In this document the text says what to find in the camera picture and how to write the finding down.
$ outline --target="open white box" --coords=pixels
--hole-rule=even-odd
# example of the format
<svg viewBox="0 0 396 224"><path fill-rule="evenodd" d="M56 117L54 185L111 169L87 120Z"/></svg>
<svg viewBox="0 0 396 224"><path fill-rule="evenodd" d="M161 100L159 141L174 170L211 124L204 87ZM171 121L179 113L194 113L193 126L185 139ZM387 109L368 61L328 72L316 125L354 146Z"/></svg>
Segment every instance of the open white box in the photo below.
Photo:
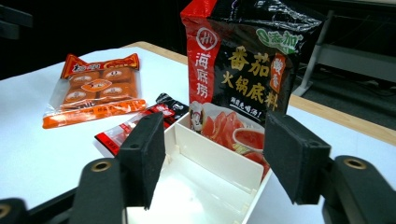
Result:
<svg viewBox="0 0 396 224"><path fill-rule="evenodd" d="M128 207L128 223L247 223L272 174L190 130L185 115L165 131L166 157L151 207Z"/></svg>

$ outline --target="dark floor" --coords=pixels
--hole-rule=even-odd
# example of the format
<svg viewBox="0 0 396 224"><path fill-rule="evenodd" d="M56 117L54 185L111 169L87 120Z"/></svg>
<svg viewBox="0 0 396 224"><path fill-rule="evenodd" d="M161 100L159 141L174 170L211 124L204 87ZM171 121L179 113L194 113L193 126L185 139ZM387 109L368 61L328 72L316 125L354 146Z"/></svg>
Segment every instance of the dark floor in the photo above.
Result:
<svg viewBox="0 0 396 224"><path fill-rule="evenodd" d="M304 65L294 89L304 76ZM396 130L396 83L317 65L305 99Z"/></svg>

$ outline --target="red food package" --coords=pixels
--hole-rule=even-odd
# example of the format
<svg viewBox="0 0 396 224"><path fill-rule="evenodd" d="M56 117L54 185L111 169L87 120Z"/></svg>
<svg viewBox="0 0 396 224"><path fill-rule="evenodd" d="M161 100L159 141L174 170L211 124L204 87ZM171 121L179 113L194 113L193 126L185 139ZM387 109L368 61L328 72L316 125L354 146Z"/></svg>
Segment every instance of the red food package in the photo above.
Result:
<svg viewBox="0 0 396 224"><path fill-rule="evenodd" d="M123 122L122 124L115 126L107 131L99 133L95 136L95 138L105 147L107 148L111 154L116 156L120 151L120 146L134 129L136 124L143 117L156 113L163 112L163 127L167 129L173 123L175 123L178 119L183 117L187 112L189 112L189 108L182 104L181 102L173 99L166 93L161 93L156 99L156 105L153 105L143 111L137 113L131 119Z"/></svg>
<svg viewBox="0 0 396 224"><path fill-rule="evenodd" d="M180 16L191 129L262 164L265 175L266 113L286 113L304 44L325 17L275 0L192 0Z"/></svg>
<svg viewBox="0 0 396 224"><path fill-rule="evenodd" d="M68 54L43 117L43 128L56 128L84 121L141 111L137 81L139 59L86 63Z"/></svg>

